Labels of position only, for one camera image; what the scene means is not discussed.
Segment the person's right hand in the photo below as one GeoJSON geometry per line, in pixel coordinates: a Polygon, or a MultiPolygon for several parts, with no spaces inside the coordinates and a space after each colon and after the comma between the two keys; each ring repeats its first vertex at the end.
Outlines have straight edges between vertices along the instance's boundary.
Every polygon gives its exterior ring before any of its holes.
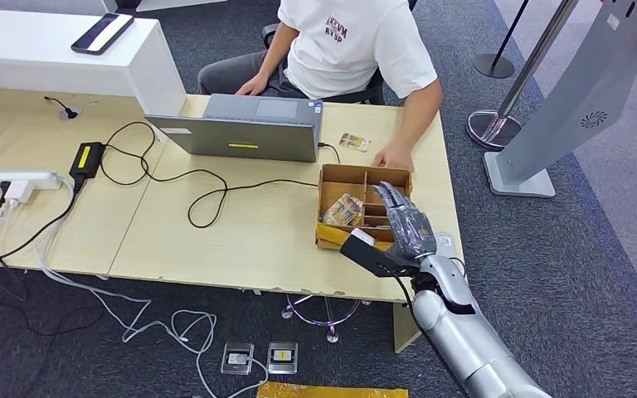
{"type": "Polygon", "coordinates": [[[236,95],[260,95],[265,91],[269,76],[258,73],[244,83],[236,92],[236,95]]]}

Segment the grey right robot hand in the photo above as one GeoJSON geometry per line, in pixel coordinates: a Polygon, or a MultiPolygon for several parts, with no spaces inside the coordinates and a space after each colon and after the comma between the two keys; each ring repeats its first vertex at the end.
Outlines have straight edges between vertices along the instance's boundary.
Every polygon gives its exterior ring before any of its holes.
{"type": "Polygon", "coordinates": [[[372,185],[386,208],[394,244],[391,252],[403,262],[418,265],[437,252],[435,233],[428,217],[415,203],[386,181],[372,185]]]}

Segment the person's left hand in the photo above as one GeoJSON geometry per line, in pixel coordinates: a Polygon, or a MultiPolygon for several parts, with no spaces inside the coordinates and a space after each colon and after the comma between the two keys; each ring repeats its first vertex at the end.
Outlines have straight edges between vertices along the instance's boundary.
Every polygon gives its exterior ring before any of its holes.
{"type": "Polygon", "coordinates": [[[381,149],[372,160],[373,167],[399,168],[412,172],[412,148],[400,144],[389,144],[381,149]]]}

